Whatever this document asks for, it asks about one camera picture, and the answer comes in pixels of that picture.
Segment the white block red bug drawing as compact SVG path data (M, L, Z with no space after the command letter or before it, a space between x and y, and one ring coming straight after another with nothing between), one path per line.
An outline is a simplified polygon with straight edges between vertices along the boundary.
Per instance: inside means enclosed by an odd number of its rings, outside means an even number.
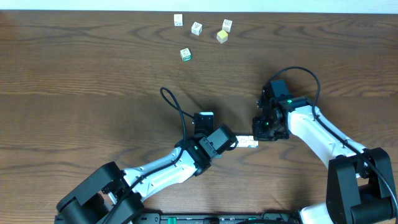
M236 138L238 140L236 147L249 147L249 136L236 136Z

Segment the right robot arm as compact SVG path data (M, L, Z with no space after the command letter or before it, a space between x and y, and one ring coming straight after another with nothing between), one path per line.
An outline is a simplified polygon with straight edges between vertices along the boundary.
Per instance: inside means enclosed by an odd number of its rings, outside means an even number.
M331 124L307 97L262 96L254 139L300 138L328 169L326 200L299 211L301 223L378 223L397 218L388 153L368 149Z

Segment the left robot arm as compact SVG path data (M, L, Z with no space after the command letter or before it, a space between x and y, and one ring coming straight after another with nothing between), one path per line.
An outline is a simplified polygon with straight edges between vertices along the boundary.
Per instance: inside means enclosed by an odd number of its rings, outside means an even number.
M222 125L209 136L196 134L169 155L149 164L120 169L109 162L59 201L56 223L130 223L144 200L173 184L199 176L214 158L230 151L236 135Z

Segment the acorn picture wooden block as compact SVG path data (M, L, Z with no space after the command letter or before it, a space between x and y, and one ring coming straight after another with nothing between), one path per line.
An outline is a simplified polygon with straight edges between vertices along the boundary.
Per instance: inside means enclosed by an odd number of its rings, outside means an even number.
M258 143L258 141L255 141L255 140L249 140L248 141L248 147L257 148L257 147L259 147L259 143Z

